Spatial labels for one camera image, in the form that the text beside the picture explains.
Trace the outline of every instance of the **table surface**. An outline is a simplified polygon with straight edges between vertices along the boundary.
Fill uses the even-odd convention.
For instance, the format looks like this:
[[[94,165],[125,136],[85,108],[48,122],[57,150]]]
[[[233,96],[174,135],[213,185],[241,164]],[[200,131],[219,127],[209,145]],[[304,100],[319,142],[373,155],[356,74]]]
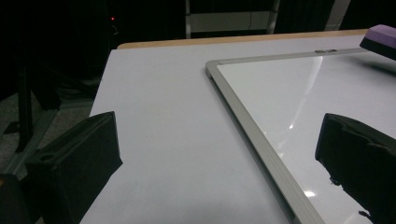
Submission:
[[[115,111],[124,164],[81,223],[289,223],[205,63],[357,48],[365,32],[159,41],[113,50],[91,116]]]

